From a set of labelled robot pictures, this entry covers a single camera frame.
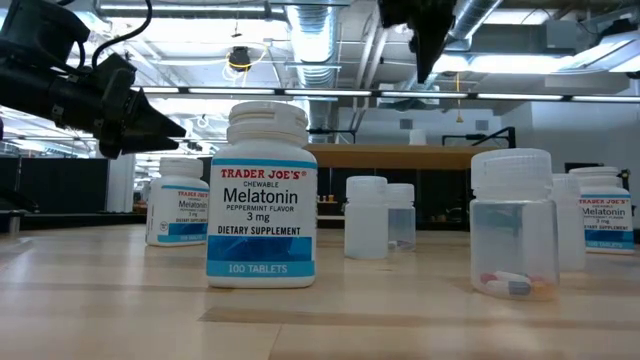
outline melatonin bottle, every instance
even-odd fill
[[[317,163],[306,113],[246,102],[229,115],[211,163],[206,272],[227,288],[297,288],[315,280]]]

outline product label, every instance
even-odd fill
[[[585,194],[580,199],[587,247],[633,250],[630,195]]]
[[[207,275],[315,274],[317,165],[214,159]]]
[[[209,189],[163,185],[162,204],[153,201],[149,228],[161,243],[205,241],[209,207]]]

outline pill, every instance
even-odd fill
[[[534,281],[531,284],[533,288],[533,295],[537,297],[550,298],[555,296],[555,287],[551,284]]]
[[[529,280],[531,280],[531,282],[546,282],[542,276],[529,276]]]
[[[523,281],[509,281],[509,294],[527,296],[531,293],[531,285]]]
[[[493,295],[509,296],[509,283],[506,281],[491,280],[487,282],[487,291]]]
[[[483,284],[486,284],[491,280],[498,280],[498,277],[493,275],[493,274],[487,274],[487,273],[484,273],[484,274],[480,275],[480,281]]]
[[[493,275],[495,275],[498,278],[498,280],[501,280],[501,281],[517,281],[517,282],[524,282],[529,285],[531,284],[531,280],[529,280],[528,277],[520,274],[509,273],[506,271],[496,271],[493,273]]]

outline white pill bottle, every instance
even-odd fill
[[[302,149],[307,116],[246,102],[229,115],[211,163],[206,272],[227,288],[297,288],[315,280],[317,163]]]
[[[204,244],[209,186],[200,180],[202,161],[160,159],[161,178],[151,182],[146,241],[155,246]]]
[[[587,252],[633,254],[631,194],[621,187],[615,167],[570,171],[580,182]]]

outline wooden shelf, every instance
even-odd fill
[[[474,155],[495,148],[310,144],[306,149],[316,157],[319,167],[464,170],[471,167]]]

